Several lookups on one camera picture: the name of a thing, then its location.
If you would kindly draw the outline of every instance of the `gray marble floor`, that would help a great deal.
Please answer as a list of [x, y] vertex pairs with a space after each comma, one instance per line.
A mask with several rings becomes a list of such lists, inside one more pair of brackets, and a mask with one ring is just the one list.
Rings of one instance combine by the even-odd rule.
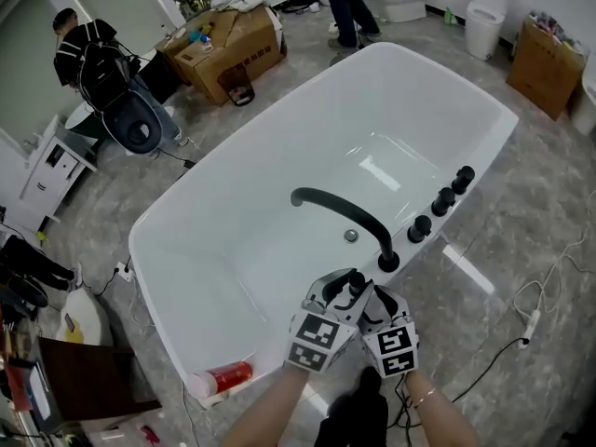
[[[190, 88], [170, 103], [176, 120], [193, 143], [174, 149], [176, 155], [199, 160], [273, 102], [319, 74], [335, 54], [326, 48], [331, 14], [284, 18], [289, 57], [255, 83], [257, 98], [236, 108], [208, 106]], [[421, 366], [444, 392], [454, 397], [488, 365], [494, 354], [522, 335], [523, 324], [511, 308], [515, 291], [526, 281], [542, 278], [560, 251], [579, 239], [587, 224], [585, 199], [596, 189], [596, 151], [592, 142], [566, 117], [552, 122], [515, 90], [505, 78], [504, 53], [489, 62], [465, 51], [464, 30], [443, 26], [440, 18], [384, 24], [386, 40], [404, 45], [453, 69], [485, 89], [520, 117], [500, 155], [479, 185], [458, 208], [440, 236], [391, 283], [407, 298], [421, 337]], [[47, 230], [47, 252], [63, 264], [80, 260], [85, 280], [103, 288], [116, 262], [126, 261], [132, 224], [183, 173], [181, 163], [161, 156], [157, 161], [126, 157], [114, 144], [99, 154], [96, 174], [89, 174], [61, 211], [63, 222]], [[573, 249], [579, 264], [596, 254], [594, 236]], [[547, 288], [546, 303], [555, 303], [556, 278]], [[596, 278], [562, 262], [559, 308], [540, 319], [535, 338], [525, 350], [512, 347], [459, 405], [487, 446], [557, 445], [566, 429], [581, 420], [596, 386]], [[520, 299], [533, 309], [537, 290]], [[54, 305], [62, 293], [50, 291]], [[117, 432], [96, 434], [106, 445], [145, 445], [138, 427], [150, 425], [164, 445], [194, 446], [191, 424], [183, 408], [181, 382], [154, 328], [131, 319], [129, 304], [139, 296], [133, 313], [148, 319], [142, 298], [132, 285], [117, 278], [101, 303], [109, 313], [119, 343], [131, 345], [163, 410], [129, 422]], [[45, 310], [40, 326], [51, 335], [58, 323]], [[327, 404], [356, 381], [364, 355], [353, 347], [324, 376], [313, 376], [284, 435], [284, 446], [312, 445]], [[249, 387], [232, 400], [203, 412], [186, 399], [201, 447], [218, 445], [239, 414], [266, 388], [271, 378]], [[395, 382], [383, 390], [390, 415], [398, 409]], [[392, 428], [388, 445], [405, 445], [403, 431]], [[415, 445], [426, 445], [420, 428]]]

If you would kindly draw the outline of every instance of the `faucet base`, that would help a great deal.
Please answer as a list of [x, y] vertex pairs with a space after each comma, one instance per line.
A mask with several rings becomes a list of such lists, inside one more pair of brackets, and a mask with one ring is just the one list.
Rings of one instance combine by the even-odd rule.
[[385, 273], [391, 273], [396, 271], [400, 267], [400, 257], [393, 252], [393, 259], [387, 261], [383, 258], [383, 255], [379, 256], [379, 268]]

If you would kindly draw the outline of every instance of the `black hair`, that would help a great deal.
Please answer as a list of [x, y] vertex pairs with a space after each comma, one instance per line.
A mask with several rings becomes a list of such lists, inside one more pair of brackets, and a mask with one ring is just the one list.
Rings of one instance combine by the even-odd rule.
[[66, 23], [73, 15], [76, 15], [76, 12], [72, 8], [65, 8], [59, 12], [52, 22], [52, 28], [54, 29], [54, 32], [58, 31], [62, 26], [64, 26], [64, 23]]

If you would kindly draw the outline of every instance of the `black pants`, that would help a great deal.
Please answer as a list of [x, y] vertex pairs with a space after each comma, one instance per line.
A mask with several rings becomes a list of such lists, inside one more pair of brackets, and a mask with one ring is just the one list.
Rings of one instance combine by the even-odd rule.
[[17, 273], [29, 275], [56, 290], [68, 290], [67, 280], [75, 278], [73, 271], [52, 262], [46, 255], [16, 236], [7, 240], [2, 252], [7, 257], [10, 268]]
[[368, 34], [379, 33], [379, 27], [374, 21], [373, 14], [362, 0], [329, 0], [333, 17], [339, 28], [339, 42], [345, 47], [355, 47], [358, 44], [354, 20], [362, 31]]
[[356, 391], [336, 404], [320, 423], [315, 447], [386, 447], [389, 414], [383, 396]]

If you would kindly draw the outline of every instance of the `curved faucet spout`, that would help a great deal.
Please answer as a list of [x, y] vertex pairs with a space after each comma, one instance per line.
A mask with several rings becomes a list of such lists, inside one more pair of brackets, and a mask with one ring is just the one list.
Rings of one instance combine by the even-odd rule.
[[311, 187], [299, 187], [295, 189], [291, 193], [290, 201], [294, 207], [300, 207], [303, 202], [310, 202], [350, 219], [355, 224], [366, 229], [378, 240], [381, 247], [379, 267], [383, 271], [388, 273], [393, 272], [400, 266], [400, 258], [393, 251], [393, 243], [389, 231], [366, 210], [361, 209], [344, 198]]

